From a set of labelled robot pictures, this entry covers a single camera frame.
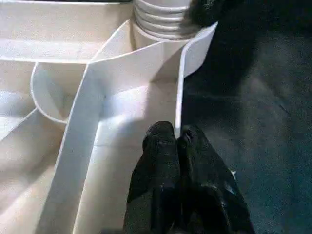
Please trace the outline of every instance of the white plastic tray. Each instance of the white plastic tray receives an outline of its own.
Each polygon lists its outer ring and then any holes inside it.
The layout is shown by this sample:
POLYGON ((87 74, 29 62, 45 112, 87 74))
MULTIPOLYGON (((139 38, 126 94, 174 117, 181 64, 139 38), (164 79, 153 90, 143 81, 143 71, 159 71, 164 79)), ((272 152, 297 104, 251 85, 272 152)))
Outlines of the white plastic tray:
POLYGON ((0 1, 0 233, 120 230, 148 127, 179 136, 190 40, 142 31, 131 3, 0 1))

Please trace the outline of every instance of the black glove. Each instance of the black glove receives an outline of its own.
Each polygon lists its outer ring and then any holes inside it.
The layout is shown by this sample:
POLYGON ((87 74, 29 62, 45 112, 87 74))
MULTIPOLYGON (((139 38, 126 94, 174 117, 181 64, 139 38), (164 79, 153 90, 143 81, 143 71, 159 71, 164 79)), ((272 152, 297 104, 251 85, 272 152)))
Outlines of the black glove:
POLYGON ((124 232, 167 233, 181 217, 179 181, 173 127, 169 122, 158 122, 148 130, 143 155, 132 173, 124 232))
POLYGON ((132 174, 124 231, 179 233, 177 228, 192 234, 254 234, 234 177, 204 133, 183 128, 176 144, 171 124, 158 122, 148 130, 132 174))
POLYGON ((243 0, 194 0, 190 17, 193 23, 209 27, 241 3, 243 0))
POLYGON ((191 233, 254 234, 232 172, 197 127, 178 140, 183 178, 183 223, 191 233))

